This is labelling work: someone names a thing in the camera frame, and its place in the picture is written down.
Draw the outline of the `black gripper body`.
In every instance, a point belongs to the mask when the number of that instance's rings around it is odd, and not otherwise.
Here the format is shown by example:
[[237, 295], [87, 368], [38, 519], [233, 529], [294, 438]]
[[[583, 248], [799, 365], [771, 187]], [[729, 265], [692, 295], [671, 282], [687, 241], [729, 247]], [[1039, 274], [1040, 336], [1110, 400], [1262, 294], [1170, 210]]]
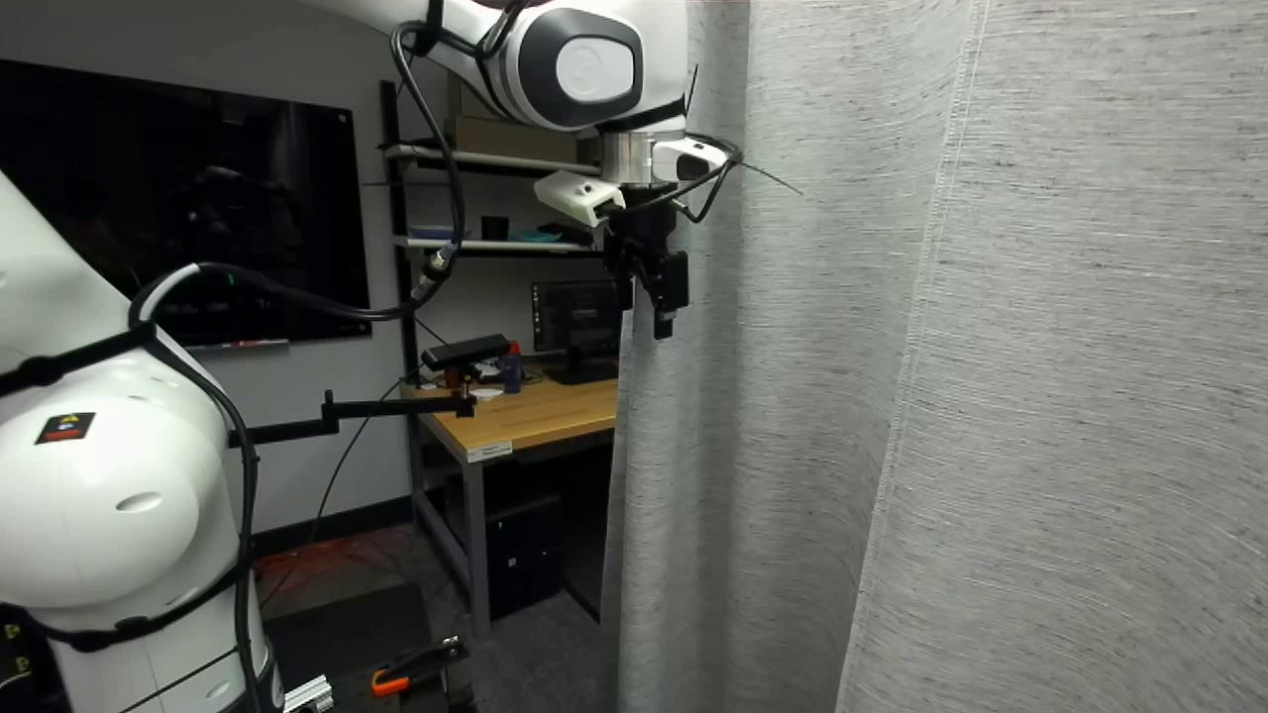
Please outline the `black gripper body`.
[[659, 313], [676, 313], [688, 299], [688, 258], [671, 247], [676, 210], [665, 195], [632, 191], [607, 219], [607, 248], [643, 282]]

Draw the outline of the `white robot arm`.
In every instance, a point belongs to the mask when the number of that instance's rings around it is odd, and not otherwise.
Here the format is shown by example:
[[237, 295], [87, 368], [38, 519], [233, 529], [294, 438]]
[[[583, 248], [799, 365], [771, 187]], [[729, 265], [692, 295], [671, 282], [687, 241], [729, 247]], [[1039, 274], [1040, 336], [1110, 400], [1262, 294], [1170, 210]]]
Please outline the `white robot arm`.
[[[307, 0], [543, 129], [681, 126], [687, 0]], [[257, 451], [224, 386], [0, 179], [2, 600], [75, 713], [280, 713], [257, 614]]]

